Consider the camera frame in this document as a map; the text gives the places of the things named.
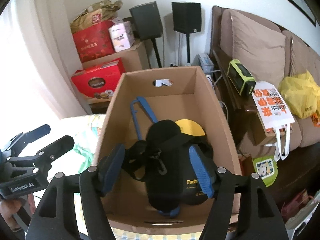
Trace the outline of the person's left hand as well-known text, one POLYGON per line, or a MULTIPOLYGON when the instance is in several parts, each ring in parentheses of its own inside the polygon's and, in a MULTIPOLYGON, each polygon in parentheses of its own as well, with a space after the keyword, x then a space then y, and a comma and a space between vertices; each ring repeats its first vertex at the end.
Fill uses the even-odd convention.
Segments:
POLYGON ((5 222, 11 228, 12 231, 18 231, 21 229, 21 226, 16 222, 13 217, 20 208, 22 207, 22 203, 19 199, 11 199, 11 200, 2 200, 0 204, 1 215, 4 218, 5 222))

